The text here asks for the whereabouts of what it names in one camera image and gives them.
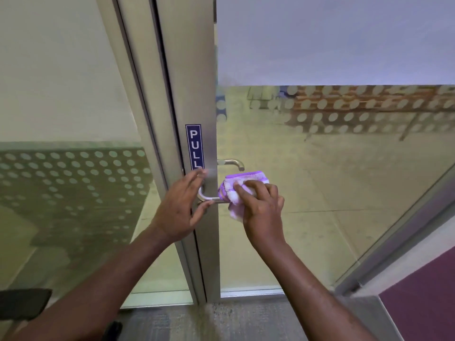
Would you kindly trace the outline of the person's right hand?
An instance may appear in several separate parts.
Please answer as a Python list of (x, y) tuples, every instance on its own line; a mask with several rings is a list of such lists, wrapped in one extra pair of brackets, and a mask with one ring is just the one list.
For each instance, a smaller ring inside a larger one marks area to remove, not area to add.
[(286, 247), (282, 216), (277, 213), (278, 187), (270, 184), (271, 198), (258, 200), (238, 183), (234, 189), (244, 204), (243, 226), (252, 246), (259, 253), (277, 251)]

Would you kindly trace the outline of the person's left hand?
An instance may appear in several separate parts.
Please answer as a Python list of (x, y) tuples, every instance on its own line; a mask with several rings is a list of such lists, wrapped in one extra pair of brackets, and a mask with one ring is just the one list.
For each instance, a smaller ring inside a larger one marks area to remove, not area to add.
[(206, 175), (207, 171), (199, 168), (180, 178), (157, 208), (151, 226), (160, 231), (160, 237), (167, 246), (194, 231), (195, 228), (190, 227), (191, 209)]

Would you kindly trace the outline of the purple and white cleaning cloth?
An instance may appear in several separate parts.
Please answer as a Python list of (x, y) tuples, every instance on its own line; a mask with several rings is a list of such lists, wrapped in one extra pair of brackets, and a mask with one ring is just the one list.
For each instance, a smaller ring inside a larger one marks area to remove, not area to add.
[(218, 197), (223, 202), (228, 203), (230, 217), (239, 222), (243, 222), (245, 205), (234, 189), (234, 183), (238, 183), (249, 194), (256, 196), (256, 192), (244, 184), (248, 180), (256, 180), (265, 184), (269, 183), (268, 178), (262, 171), (243, 172), (226, 176), (218, 189)]

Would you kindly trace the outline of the person's left forearm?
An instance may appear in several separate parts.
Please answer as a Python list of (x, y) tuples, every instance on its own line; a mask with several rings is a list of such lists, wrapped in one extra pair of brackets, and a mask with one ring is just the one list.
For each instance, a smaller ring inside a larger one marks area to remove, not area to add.
[(165, 231), (149, 226), (7, 341), (101, 341), (134, 286), (170, 244)]

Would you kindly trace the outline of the person's right forearm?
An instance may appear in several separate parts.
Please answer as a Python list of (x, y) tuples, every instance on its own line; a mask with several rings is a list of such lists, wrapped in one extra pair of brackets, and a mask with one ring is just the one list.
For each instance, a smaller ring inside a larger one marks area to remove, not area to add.
[(259, 239), (252, 245), (278, 280), (309, 341), (378, 341), (285, 241)]

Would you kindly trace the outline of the blue door sign sticker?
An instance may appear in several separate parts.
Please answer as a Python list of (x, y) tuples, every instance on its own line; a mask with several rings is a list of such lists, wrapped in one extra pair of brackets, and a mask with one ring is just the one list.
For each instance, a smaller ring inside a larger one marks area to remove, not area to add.
[(185, 125), (191, 170), (204, 169), (202, 126)]

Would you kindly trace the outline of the glass door with metal stile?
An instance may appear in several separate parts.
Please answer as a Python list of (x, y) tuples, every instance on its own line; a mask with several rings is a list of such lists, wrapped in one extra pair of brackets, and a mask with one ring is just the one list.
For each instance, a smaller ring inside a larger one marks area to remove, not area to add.
[[(206, 195), (240, 173), (218, 159), (263, 171), (285, 199), (285, 240), (333, 292), (455, 164), (455, 86), (225, 82), (215, 2), (154, 1), (184, 166), (191, 168), (185, 125), (201, 125)], [(455, 202), (385, 268), (453, 216)]]

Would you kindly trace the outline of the dotted frosted glass side panel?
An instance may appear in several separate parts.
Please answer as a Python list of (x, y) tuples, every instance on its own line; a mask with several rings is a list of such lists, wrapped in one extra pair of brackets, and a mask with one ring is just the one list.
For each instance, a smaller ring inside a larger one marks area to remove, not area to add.
[(96, 0), (0, 0), (0, 289), (49, 304), (133, 242), (149, 162)]

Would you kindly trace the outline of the black chair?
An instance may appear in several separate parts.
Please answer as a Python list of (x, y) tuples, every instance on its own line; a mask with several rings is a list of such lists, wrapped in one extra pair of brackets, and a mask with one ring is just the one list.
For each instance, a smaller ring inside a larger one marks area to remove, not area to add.
[[(93, 276), (68, 292), (40, 321), (11, 341), (118, 341), (123, 324), (112, 321), (137, 283), (136, 277), (107, 279)], [(44, 312), (53, 290), (0, 290), (0, 321), (32, 321)]]

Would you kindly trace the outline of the grey metal partition frame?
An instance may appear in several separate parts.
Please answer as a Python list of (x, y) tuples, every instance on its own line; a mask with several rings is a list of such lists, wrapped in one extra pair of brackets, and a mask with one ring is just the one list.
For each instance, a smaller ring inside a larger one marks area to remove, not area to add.
[(394, 252), (454, 202), (455, 164), (336, 281), (333, 293), (346, 296), (362, 288), (384, 270)]

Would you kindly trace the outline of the grey metal door frame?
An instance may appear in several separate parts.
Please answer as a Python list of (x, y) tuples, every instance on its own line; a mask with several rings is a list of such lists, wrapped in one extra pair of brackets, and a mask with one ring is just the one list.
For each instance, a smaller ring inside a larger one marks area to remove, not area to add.
[[(133, 237), (185, 169), (155, 0), (96, 0), (119, 68), (152, 182)], [(146, 271), (122, 308), (206, 303), (196, 235), (169, 246)]]

